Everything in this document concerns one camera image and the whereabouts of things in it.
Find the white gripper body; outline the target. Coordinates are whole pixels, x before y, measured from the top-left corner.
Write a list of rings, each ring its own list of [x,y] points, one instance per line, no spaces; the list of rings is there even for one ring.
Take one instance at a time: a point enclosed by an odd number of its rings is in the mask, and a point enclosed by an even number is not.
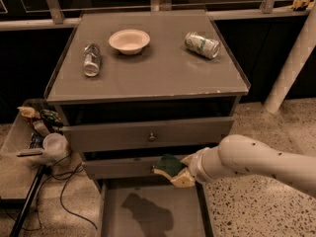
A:
[[[206,150],[207,148],[203,148],[194,153],[189,164],[189,171],[191,175],[200,184],[207,183],[209,181],[209,175],[202,166],[202,158]]]

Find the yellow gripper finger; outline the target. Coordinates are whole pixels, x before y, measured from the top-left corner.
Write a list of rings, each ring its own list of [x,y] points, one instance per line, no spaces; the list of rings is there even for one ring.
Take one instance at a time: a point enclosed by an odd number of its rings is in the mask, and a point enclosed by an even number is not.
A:
[[[190,173],[189,169],[184,168],[177,176],[171,179],[171,183],[176,188],[190,188],[196,184],[196,180]]]
[[[186,166],[189,166],[190,163],[191,163],[191,161],[192,161],[192,159],[193,159],[193,157],[194,157],[193,154],[188,155],[188,156],[186,156],[185,158],[183,158],[183,159],[181,160],[181,163],[184,164],[184,165],[186,165]]]

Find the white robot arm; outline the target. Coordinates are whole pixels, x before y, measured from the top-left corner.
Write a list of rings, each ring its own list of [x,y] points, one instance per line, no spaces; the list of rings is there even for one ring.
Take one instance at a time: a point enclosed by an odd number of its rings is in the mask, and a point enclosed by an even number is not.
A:
[[[275,150],[243,135],[228,135],[182,160],[186,167],[171,179],[177,188],[220,178],[260,175],[275,179],[316,198],[316,158]]]

